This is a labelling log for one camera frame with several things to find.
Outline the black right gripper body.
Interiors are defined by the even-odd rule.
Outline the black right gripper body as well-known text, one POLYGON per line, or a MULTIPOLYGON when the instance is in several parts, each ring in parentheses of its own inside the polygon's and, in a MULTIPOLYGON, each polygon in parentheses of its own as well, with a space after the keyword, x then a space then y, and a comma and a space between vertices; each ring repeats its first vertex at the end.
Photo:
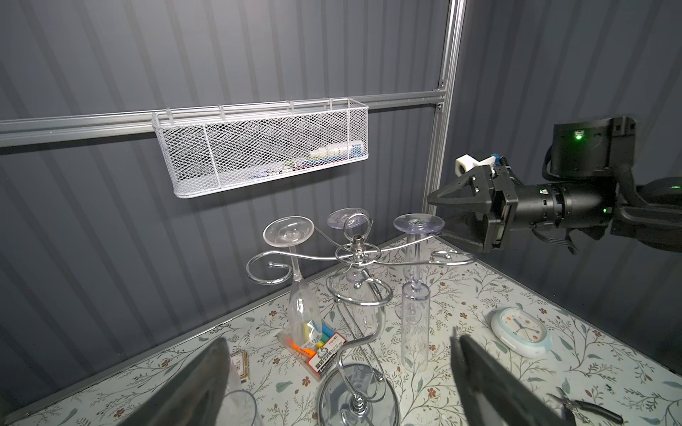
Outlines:
POLYGON ((481 253, 502 250, 509 240, 508 232, 519 204, 520 182, 508 166, 482 165, 472 169, 471 184, 474 194, 482 197, 475 211, 478 250, 481 253))

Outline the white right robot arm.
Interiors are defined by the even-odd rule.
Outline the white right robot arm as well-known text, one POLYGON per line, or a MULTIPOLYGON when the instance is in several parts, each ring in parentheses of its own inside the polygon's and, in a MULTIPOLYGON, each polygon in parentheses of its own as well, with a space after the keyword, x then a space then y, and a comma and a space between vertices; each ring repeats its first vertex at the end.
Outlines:
POLYGON ((638 185, 632 168, 637 122, 629 116, 557 124, 543 159, 545 182, 525 185, 504 156, 456 167, 427 201, 452 212, 442 237, 478 253, 502 250, 512 233, 578 249, 570 233, 606 233, 669 252, 681 250, 681 179, 638 185))

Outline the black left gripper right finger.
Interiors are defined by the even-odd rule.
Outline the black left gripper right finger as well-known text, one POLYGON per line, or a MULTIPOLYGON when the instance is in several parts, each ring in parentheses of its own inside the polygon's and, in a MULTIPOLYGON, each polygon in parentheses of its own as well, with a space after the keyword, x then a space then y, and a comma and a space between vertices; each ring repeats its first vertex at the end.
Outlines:
POLYGON ((469 335, 450 338, 450 366, 470 425, 568 425, 469 335))

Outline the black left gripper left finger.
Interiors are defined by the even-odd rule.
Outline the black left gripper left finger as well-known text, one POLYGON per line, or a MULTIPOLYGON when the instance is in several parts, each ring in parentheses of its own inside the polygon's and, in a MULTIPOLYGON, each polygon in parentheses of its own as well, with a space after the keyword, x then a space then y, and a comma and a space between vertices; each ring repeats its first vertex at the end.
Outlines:
POLYGON ((122 425, 215 425, 231 376, 227 341, 218 338, 122 425))

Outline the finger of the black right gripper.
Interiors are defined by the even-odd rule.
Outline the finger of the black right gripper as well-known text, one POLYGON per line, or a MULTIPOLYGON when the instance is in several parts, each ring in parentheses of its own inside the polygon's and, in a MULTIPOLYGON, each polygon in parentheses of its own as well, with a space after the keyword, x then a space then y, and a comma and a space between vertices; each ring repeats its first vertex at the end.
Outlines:
POLYGON ((482 213, 481 180, 467 173, 427 195, 431 206, 482 213))
POLYGON ((475 215, 455 215, 446 219, 440 237, 468 252, 486 251, 485 231, 475 215))

